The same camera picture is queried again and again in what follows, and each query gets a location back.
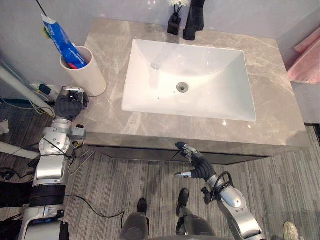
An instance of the faucet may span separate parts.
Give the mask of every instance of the faucet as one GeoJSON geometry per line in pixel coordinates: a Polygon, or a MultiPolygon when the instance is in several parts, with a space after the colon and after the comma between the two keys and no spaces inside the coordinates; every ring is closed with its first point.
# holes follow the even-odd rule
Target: faucet
{"type": "Polygon", "coordinates": [[[196,39],[196,32],[204,29],[204,4],[205,0],[191,0],[183,39],[193,41],[196,39]]]}

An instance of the black shoe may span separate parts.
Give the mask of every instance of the black shoe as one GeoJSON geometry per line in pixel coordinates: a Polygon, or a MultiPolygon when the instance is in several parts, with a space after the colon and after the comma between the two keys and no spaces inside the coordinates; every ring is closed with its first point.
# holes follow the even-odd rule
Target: black shoe
{"type": "Polygon", "coordinates": [[[136,211],[139,213],[147,214],[147,201],[144,198],[140,198],[140,200],[138,201],[136,211]]]}
{"type": "Polygon", "coordinates": [[[186,207],[187,203],[188,203],[188,200],[189,200],[189,190],[186,189],[186,188],[183,188],[180,191],[179,198],[178,198],[178,205],[177,205],[176,211],[175,211],[175,214],[178,217],[180,215],[180,207],[182,207],[182,206],[186,207]]]}

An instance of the sneaker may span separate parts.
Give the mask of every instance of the sneaker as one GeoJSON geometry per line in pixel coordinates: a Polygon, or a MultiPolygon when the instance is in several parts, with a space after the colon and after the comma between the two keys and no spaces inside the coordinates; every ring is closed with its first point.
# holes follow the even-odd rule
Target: sneaker
{"type": "Polygon", "coordinates": [[[138,201],[136,211],[139,213],[147,214],[147,201],[144,198],[140,198],[140,200],[138,201]]]}
{"type": "Polygon", "coordinates": [[[178,217],[179,217],[179,214],[180,214],[180,207],[182,207],[182,206],[186,207],[187,203],[188,203],[188,200],[189,200],[189,190],[186,189],[186,188],[183,188],[180,191],[179,198],[178,198],[178,205],[177,205],[176,211],[175,211],[175,214],[178,217]]]}
{"type": "Polygon", "coordinates": [[[283,236],[284,240],[300,240],[296,226],[290,221],[286,221],[283,225],[283,236]]]}

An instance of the white flower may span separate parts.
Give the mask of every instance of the white flower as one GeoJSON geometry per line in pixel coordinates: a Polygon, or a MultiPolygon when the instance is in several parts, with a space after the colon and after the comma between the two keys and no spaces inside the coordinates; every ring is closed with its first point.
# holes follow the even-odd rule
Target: white flower
{"type": "Polygon", "coordinates": [[[180,5],[180,6],[188,6],[190,4],[190,0],[167,0],[170,6],[180,5]]]}

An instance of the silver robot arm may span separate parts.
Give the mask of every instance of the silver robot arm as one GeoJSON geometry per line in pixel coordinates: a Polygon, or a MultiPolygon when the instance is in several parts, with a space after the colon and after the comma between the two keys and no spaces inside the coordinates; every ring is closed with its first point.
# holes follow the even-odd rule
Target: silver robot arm
{"type": "Polygon", "coordinates": [[[84,140],[83,126],[73,127],[87,105],[88,97],[81,88],[63,87],[55,104],[56,118],[43,131],[39,143],[41,157],[37,165],[30,203],[23,213],[19,240],[68,240],[68,223],[64,217],[64,197],[69,177],[72,142],[84,140]]]}
{"type": "Polygon", "coordinates": [[[178,178],[202,178],[209,190],[204,187],[204,202],[206,204],[217,200],[218,206],[228,220],[230,230],[236,240],[265,240],[255,217],[247,207],[245,196],[234,188],[230,173],[224,172],[220,176],[205,157],[193,147],[184,142],[176,144],[183,155],[195,167],[194,170],[176,173],[178,178]]]}

